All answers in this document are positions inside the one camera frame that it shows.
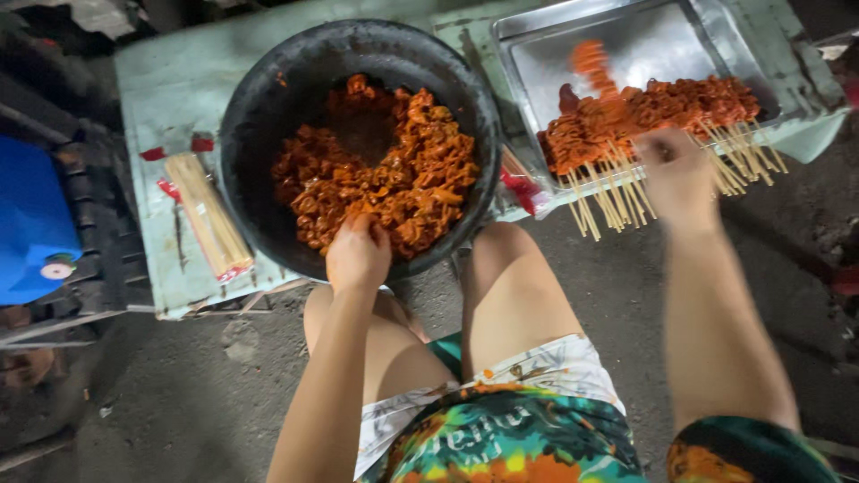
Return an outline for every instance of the shorts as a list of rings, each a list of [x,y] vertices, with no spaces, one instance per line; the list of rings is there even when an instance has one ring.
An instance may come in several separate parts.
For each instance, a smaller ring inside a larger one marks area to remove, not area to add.
[[[355,480],[385,454],[406,425],[430,403],[478,382],[518,382],[560,395],[601,400],[626,415],[596,348],[585,334],[574,333],[486,368],[467,384],[448,381],[437,388],[413,389],[364,406]]]

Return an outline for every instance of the metal tray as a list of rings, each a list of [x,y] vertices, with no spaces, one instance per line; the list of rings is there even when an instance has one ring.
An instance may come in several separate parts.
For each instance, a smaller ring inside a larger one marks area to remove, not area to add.
[[[597,95],[585,77],[567,70],[573,47],[586,39],[604,42],[620,88],[645,89],[650,78],[737,76],[758,98],[758,121],[769,124],[781,112],[734,18],[718,0],[569,0],[502,18],[492,25],[492,36],[541,158],[537,132],[560,115],[560,87],[569,83],[580,97]]]

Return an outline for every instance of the ground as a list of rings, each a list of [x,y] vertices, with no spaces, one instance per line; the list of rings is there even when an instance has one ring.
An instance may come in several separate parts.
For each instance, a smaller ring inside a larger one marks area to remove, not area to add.
[[[808,252],[836,264],[859,216],[859,137],[850,126],[817,161],[791,162],[776,185],[735,203]],[[655,223],[594,243],[568,211],[521,222],[540,247],[629,412],[652,481],[665,479],[671,405],[661,349],[663,239]],[[859,445],[859,389],[832,361],[848,353],[854,322],[825,286],[729,220],[765,324],[794,384],[805,431]],[[263,481],[283,416],[308,361],[302,305],[282,294],[272,315],[154,321],[117,317],[94,347],[70,352],[70,376],[2,401],[0,449],[78,428],[70,449],[22,465],[9,481]],[[451,264],[414,278],[405,298],[430,336],[460,328]],[[89,400],[84,400],[87,388]]]

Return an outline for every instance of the tie-dye shirt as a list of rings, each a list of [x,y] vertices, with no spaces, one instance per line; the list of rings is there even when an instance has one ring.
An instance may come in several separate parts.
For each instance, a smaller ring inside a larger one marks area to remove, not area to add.
[[[793,433],[745,418],[689,426],[668,451],[667,468],[678,483],[838,481]],[[497,384],[464,388],[429,405],[359,481],[647,480],[629,426],[612,405]]]

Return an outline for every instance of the leg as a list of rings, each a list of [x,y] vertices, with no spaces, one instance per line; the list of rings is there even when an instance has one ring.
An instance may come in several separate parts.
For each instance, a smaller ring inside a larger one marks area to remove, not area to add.
[[[463,378],[572,333],[583,333],[530,235],[493,223],[474,240],[462,274]]]
[[[331,287],[322,285],[310,292],[304,305],[304,336],[311,357],[333,298]],[[371,316],[364,363],[364,404],[456,380],[407,328],[409,321],[396,300],[379,294]]]

